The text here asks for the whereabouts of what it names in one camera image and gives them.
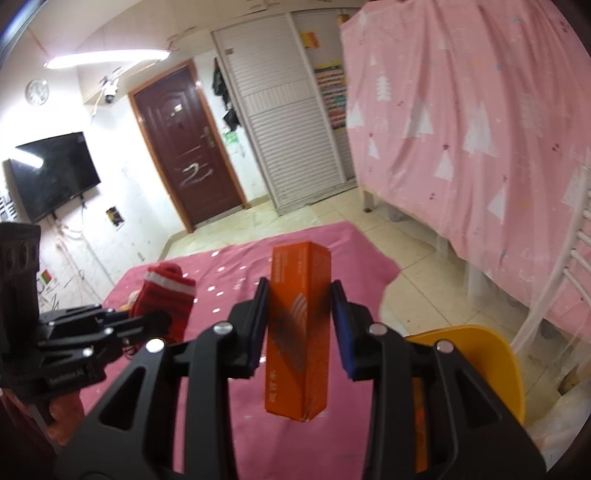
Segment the person's left hand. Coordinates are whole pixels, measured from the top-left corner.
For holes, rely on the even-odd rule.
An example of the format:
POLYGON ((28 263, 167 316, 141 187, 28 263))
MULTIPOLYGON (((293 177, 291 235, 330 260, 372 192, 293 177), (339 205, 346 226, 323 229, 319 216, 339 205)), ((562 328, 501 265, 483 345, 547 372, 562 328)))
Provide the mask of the person's left hand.
POLYGON ((85 419, 80 393, 70 393, 53 399, 49 405, 53 422, 47 427, 48 437, 65 446, 85 419))

